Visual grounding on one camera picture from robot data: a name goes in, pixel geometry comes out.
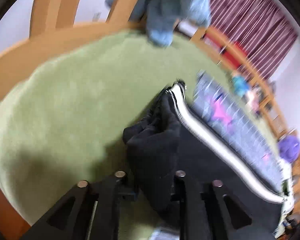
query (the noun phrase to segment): green rug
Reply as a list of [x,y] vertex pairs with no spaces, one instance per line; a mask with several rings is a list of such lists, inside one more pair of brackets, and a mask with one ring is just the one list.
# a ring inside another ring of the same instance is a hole
[[[230,90],[228,75],[177,35],[163,49],[122,32],[42,64],[0,103],[0,188],[33,224],[77,181],[128,170],[123,129],[176,78],[192,98],[200,70]],[[251,118],[277,152],[266,123]],[[124,203],[120,239],[148,238],[158,221],[144,197]]]

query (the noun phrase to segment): purple toy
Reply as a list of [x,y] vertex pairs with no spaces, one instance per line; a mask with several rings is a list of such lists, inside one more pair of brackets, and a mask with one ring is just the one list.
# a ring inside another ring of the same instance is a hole
[[278,142],[280,157],[289,163],[293,163],[300,154],[300,141],[293,135],[287,135]]

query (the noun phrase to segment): wooden floor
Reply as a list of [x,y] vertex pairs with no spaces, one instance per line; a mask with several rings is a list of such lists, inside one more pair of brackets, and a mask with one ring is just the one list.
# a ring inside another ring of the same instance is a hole
[[14,210],[0,190],[0,232],[6,240],[18,240],[29,224]]

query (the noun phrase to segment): metal bolt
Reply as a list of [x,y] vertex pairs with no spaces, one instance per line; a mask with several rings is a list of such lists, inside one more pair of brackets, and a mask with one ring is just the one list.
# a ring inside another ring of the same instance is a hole
[[78,183],[77,183],[77,186],[78,187],[87,187],[88,186],[88,182],[86,180],[80,180]]
[[216,180],[214,180],[214,181],[212,182],[212,185],[213,185],[214,187],[222,187],[222,186],[223,186],[223,183],[222,183],[221,180],[216,179]]
[[117,178],[123,178],[124,176],[126,176],[126,173],[124,171],[117,171],[114,175]]
[[179,178],[182,178],[186,175],[186,173],[184,171],[176,171],[176,176]]

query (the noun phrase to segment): white piping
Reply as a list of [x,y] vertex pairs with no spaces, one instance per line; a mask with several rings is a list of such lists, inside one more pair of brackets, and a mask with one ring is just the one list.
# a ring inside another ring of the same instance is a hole
[[170,91],[174,94],[174,103],[177,114],[182,123],[185,122],[187,129],[194,133],[198,139],[204,142],[223,162],[225,162],[232,170],[242,179],[247,187],[258,195],[260,198],[271,203],[283,203],[284,197],[266,188],[261,181],[256,178],[253,172],[244,164],[244,162],[236,156],[227,146],[220,143],[220,139],[214,135],[209,129],[202,125],[195,117],[193,117],[184,102],[181,88],[175,84]]

